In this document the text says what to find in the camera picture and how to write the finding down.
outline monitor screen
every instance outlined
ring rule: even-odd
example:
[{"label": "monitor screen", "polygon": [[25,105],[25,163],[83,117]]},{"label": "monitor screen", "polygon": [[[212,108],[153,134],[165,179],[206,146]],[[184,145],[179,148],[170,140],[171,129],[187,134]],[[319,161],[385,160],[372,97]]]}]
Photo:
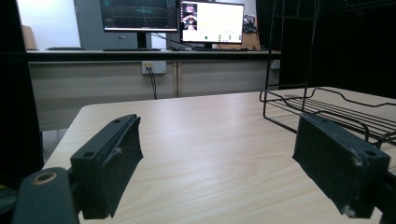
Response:
[{"label": "monitor screen", "polygon": [[101,0],[105,32],[177,32],[176,0]]},{"label": "monitor screen", "polygon": [[183,1],[180,41],[199,44],[242,44],[243,4]]}]

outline wooden table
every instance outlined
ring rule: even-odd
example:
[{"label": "wooden table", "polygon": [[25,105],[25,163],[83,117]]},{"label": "wooden table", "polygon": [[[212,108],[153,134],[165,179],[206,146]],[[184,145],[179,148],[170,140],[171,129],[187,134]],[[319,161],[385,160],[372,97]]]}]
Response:
[{"label": "wooden table", "polygon": [[[302,94],[302,91],[277,91]],[[352,99],[395,100],[351,91]],[[318,98],[342,102],[319,92]],[[392,117],[393,108],[379,113]],[[280,117],[279,108],[269,108]],[[70,167],[69,158],[111,120],[141,117],[144,158],[116,215],[81,223],[379,223],[341,216],[335,205],[291,158],[295,133],[262,116],[258,92],[188,97],[81,109],[45,168]],[[283,118],[297,122],[296,116]],[[384,149],[396,158],[396,149]],[[395,161],[389,168],[395,171]]]}]

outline white wall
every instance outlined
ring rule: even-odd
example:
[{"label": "white wall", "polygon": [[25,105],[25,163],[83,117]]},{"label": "white wall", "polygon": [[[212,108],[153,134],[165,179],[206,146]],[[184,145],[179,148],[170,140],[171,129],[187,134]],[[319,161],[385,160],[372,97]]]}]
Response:
[{"label": "white wall", "polygon": [[216,2],[244,4],[245,15],[256,15],[256,0],[216,0]]},{"label": "white wall", "polygon": [[18,7],[38,49],[80,47],[73,0],[18,0]]}]

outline power outlet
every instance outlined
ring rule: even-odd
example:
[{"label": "power outlet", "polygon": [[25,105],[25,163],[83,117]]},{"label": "power outlet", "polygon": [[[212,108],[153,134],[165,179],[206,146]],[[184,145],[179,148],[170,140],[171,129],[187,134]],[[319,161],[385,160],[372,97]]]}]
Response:
[{"label": "power outlet", "polygon": [[153,74],[165,74],[166,61],[143,61],[142,74],[149,74],[149,69]]},{"label": "power outlet", "polygon": [[142,74],[149,74],[149,69],[154,73],[154,61],[143,61]]},{"label": "power outlet", "polygon": [[154,74],[166,73],[166,61],[154,61]]}]

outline black cable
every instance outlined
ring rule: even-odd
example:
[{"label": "black cable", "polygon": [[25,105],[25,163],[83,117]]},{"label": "black cable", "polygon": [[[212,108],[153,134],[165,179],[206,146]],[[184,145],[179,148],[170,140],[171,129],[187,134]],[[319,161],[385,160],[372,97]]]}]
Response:
[{"label": "black cable", "polygon": [[148,68],[148,74],[149,77],[151,78],[151,85],[152,85],[152,91],[154,93],[154,99],[157,100],[157,84],[155,83],[154,73],[152,72],[151,67]]}]

